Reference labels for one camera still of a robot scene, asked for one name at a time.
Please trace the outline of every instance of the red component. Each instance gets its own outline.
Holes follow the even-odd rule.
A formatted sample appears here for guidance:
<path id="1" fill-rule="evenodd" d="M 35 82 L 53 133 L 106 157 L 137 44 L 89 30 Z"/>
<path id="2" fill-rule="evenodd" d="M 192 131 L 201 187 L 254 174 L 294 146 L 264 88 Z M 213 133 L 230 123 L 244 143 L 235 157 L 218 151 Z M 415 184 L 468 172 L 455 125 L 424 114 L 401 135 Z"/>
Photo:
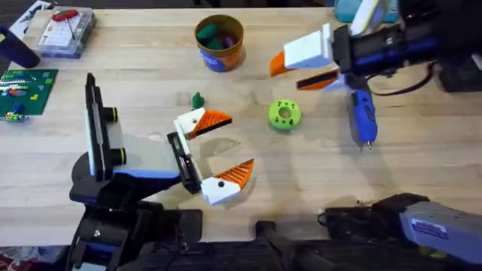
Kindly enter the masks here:
<path id="1" fill-rule="evenodd" d="M 61 22 L 63 20 L 68 20 L 78 15 L 78 11 L 76 10 L 67 10 L 67 11 L 60 11 L 54 15 L 52 15 L 52 20 L 56 22 Z"/>

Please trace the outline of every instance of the blue glue gun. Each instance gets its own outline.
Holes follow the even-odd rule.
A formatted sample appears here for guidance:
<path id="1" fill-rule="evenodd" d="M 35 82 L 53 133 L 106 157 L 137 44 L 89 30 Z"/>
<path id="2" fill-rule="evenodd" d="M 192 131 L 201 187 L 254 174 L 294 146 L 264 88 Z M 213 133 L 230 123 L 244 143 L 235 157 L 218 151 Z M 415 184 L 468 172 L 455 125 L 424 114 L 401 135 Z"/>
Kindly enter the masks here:
<path id="1" fill-rule="evenodd" d="M 377 139 L 378 125 L 371 92 L 364 78 L 350 76 L 346 79 L 352 94 L 349 99 L 350 129 L 355 143 L 371 148 Z"/>

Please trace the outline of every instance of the cup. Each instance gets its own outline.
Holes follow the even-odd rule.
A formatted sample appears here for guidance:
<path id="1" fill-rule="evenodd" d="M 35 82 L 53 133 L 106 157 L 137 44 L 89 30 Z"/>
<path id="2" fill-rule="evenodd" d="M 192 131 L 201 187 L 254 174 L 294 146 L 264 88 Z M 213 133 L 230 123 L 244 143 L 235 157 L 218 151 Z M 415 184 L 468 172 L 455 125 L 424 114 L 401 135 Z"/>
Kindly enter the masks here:
<path id="1" fill-rule="evenodd" d="M 5 37 L 0 41 L 0 55 L 26 69 L 33 68 L 40 63 L 40 57 L 8 28 L 0 26 L 0 34 Z"/>
<path id="2" fill-rule="evenodd" d="M 234 69 L 244 57 L 243 39 L 244 29 L 241 23 L 231 16 L 217 14 L 201 20 L 194 30 L 194 36 L 209 24 L 218 27 L 219 35 L 230 37 L 234 40 L 234 45 L 221 50 L 209 49 L 196 38 L 197 47 L 203 56 L 204 63 L 208 68 L 215 72 L 227 72 Z"/>

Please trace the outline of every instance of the sticker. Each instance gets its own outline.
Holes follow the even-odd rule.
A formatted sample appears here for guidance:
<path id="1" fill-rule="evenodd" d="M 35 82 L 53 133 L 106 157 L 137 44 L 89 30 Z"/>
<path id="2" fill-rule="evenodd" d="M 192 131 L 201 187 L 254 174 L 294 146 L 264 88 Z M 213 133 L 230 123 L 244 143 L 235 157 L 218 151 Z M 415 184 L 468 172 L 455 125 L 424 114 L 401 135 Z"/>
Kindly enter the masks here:
<path id="1" fill-rule="evenodd" d="M 224 63 L 221 60 L 215 58 L 205 50 L 200 49 L 200 52 L 203 55 L 204 62 L 211 70 L 215 72 L 224 72 Z"/>
<path id="2" fill-rule="evenodd" d="M 444 226 L 433 224 L 427 221 L 421 221 L 415 218 L 412 218 L 412 228 L 418 232 L 430 234 L 433 236 L 437 236 L 442 239 L 449 239 L 449 235 L 447 234 L 447 229 Z"/>

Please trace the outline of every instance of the orange cup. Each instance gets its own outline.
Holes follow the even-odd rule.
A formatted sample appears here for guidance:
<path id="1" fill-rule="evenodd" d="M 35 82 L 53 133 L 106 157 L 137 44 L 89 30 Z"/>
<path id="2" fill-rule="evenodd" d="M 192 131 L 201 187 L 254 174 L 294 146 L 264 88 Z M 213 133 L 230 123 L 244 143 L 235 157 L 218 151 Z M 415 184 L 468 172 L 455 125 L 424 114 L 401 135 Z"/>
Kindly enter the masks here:
<path id="1" fill-rule="evenodd" d="M 197 39 L 197 47 L 203 56 L 204 63 L 215 72 L 227 72 L 240 64 L 244 57 L 244 29 L 241 23 L 228 15 L 212 15 L 201 20 L 194 30 L 194 37 L 205 26 L 214 23 L 218 32 L 235 39 L 236 43 L 222 50 L 212 50 L 202 45 Z"/>

